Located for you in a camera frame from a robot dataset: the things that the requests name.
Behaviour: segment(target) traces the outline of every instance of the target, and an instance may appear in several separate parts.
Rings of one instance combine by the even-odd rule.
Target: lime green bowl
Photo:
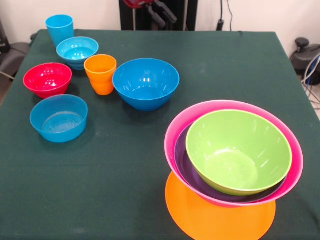
[[[186,150],[206,183],[234,196],[275,186],[292,164],[290,144],[283,133],[263,117],[241,110],[200,117],[187,133]]]

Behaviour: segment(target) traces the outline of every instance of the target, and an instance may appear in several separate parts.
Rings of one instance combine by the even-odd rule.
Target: orange plate
[[[255,206],[220,207],[187,188],[172,172],[165,186],[171,217],[195,240],[258,240],[271,227],[276,201]]]

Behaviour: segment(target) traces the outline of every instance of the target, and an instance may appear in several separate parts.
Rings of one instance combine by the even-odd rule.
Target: white wall
[[[295,39],[306,37],[320,44],[320,0],[229,0],[232,30],[276,32],[286,53]],[[230,13],[223,0],[224,31],[230,29]],[[75,29],[120,30],[118,0],[0,0],[0,18],[10,43],[29,42],[31,34],[45,29],[54,14],[69,14]],[[197,31],[216,30],[220,0],[199,0]]]
[[[305,37],[320,44],[320,0],[229,0],[233,31],[276,32],[286,53],[295,49],[295,39]],[[231,15],[223,0],[223,30],[230,30]],[[220,18],[220,0],[199,0],[197,31],[212,31]]]
[[[0,18],[9,43],[30,42],[55,14],[73,17],[75,29],[121,30],[118,0],[0,0]]]

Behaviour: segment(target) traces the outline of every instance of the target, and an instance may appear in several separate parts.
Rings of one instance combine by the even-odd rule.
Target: small blue bowl
[[[57,54],[75,70],[85,69],[85,61],[99,50],[99,43],[85,36],[76,36],[62,41],[57,47]]]
[[[69,142],[87,125],[88,106],[74,95],[55,95],[39,102],[31,111],[31,125],[53,143]]]
[[[140,111],[152,111],[164,105],[176,91],[180,76],[169,63],[140,58],[121,65],[112,79],[121,98]]]

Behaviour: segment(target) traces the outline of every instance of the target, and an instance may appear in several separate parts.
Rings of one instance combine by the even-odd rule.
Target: table
[[[31,67],[62,63],[48,32],[40,30],[0,108],[1,239],[190,239],[167,210],[164,137],[183,109],[217,99],[270,111],[292,129],[304,152],[302,178],[277,201],[263,239],[319,239],[319,120],[275,33],[76,30],[75,35],[96,39],[98,53],[114,56],[118,65],[144,57],[167,61],[179,71],[180,85],[166,105],[140,112],[116,92],[98,96],[85,71],[74,70],[67,93],[87,102],[86,130],[68,143],[48,142],[29,121],[41,99],[22,82]]]

